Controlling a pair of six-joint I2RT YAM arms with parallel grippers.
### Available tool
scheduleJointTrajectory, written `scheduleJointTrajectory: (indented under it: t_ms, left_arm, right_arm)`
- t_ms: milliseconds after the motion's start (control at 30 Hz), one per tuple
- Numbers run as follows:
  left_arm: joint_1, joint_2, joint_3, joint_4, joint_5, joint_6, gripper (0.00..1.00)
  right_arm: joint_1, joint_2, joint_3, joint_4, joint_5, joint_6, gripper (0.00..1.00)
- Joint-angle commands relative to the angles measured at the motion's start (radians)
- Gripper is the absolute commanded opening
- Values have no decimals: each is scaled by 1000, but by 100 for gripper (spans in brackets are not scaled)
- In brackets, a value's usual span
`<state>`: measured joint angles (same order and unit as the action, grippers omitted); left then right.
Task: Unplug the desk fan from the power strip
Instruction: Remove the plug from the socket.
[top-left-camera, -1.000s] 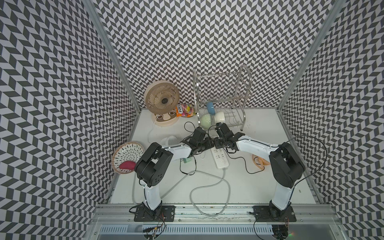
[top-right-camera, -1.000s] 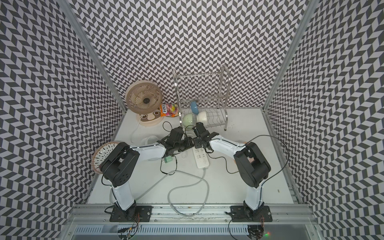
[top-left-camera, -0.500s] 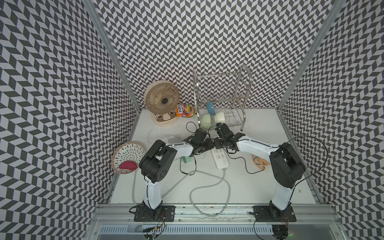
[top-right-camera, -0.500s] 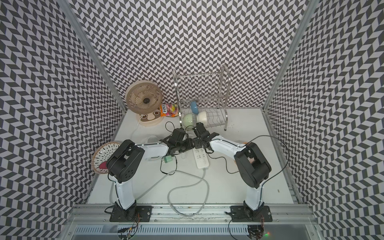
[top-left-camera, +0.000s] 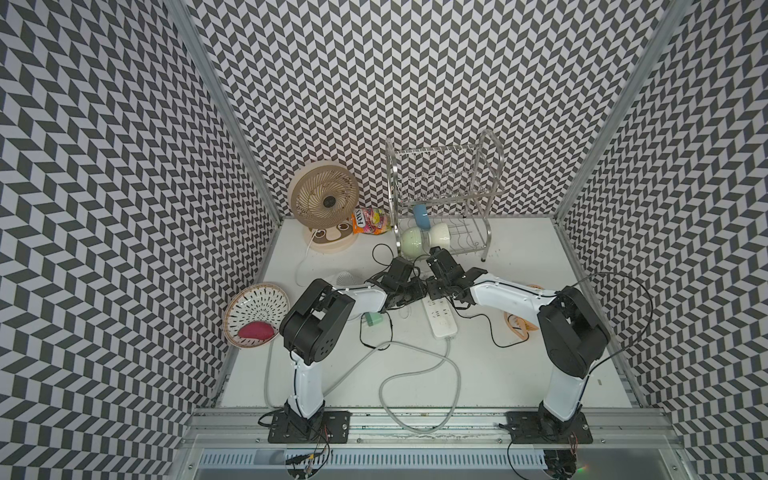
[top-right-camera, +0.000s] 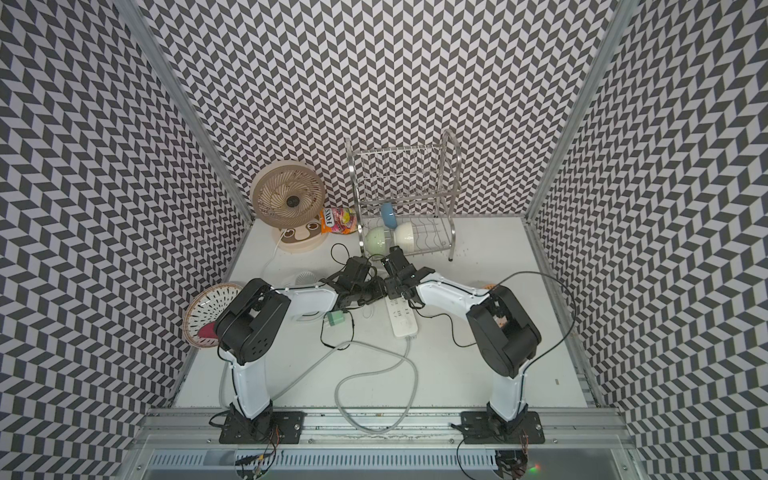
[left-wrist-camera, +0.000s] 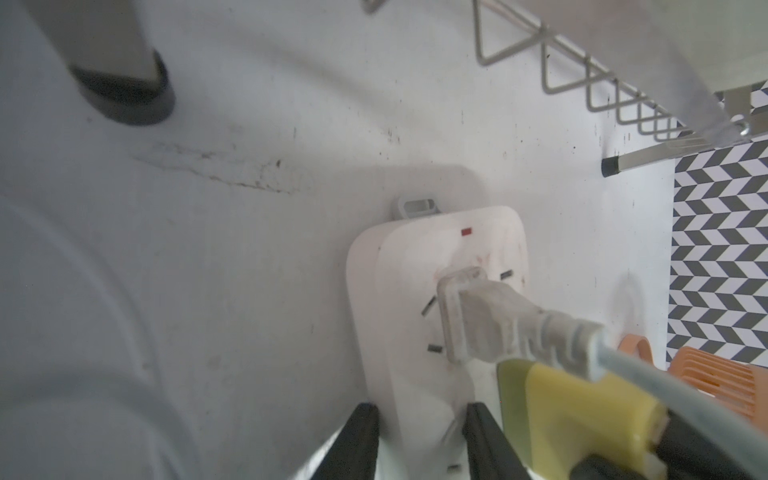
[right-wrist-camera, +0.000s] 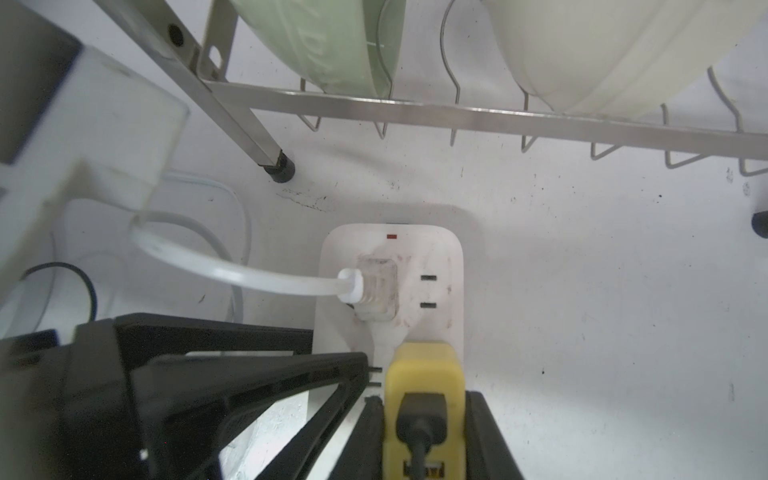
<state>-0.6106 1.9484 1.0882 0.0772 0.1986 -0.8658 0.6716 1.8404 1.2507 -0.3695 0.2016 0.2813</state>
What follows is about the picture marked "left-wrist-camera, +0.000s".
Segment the white power strip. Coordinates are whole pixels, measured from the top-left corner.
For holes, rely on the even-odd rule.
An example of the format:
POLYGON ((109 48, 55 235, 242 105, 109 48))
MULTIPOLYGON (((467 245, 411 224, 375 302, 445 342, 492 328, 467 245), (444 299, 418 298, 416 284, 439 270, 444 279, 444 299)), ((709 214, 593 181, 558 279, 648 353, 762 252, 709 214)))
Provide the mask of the white power strip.
POLYGON ((448 356, 439 281, 469 267, 527 290, 524 227, 509 206, 392 221, 362 232, 346 285, 366 389, 380 413, 378 479, 466 479, 468 404, 502 420, 497 367, 448 356))

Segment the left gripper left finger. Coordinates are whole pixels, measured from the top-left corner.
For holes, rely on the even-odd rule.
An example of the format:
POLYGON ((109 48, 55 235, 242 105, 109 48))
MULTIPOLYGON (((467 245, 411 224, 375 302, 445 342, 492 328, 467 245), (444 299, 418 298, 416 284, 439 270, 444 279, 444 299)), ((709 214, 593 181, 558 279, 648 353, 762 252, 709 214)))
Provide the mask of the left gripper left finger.
POLYGON ((378 407, 372 403, 358 404, 311 479, 373 480, 379 438, 378 407))

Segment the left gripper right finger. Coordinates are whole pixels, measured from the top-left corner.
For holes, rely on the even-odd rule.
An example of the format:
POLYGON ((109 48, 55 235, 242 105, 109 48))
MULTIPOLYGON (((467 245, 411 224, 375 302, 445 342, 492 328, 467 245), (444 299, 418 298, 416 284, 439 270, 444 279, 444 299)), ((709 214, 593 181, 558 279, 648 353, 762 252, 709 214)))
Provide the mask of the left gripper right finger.
POLYGON ((531 479, 484 403, 467 405, 462 435, 466 441, 471 480, 531 479))

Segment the white fan plug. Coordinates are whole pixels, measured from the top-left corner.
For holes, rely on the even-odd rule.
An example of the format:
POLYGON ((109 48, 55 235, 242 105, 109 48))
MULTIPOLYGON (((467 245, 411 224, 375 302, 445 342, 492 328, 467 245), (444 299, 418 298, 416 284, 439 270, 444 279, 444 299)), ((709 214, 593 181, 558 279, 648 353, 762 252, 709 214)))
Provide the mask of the white fan plug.
POLYGON ((439 280, 436 298, 454 364, 524 359, 590 382, 606 373, 599 362, 601 324, 539 307, 511 285, 488 279, 480 267, 439 280))

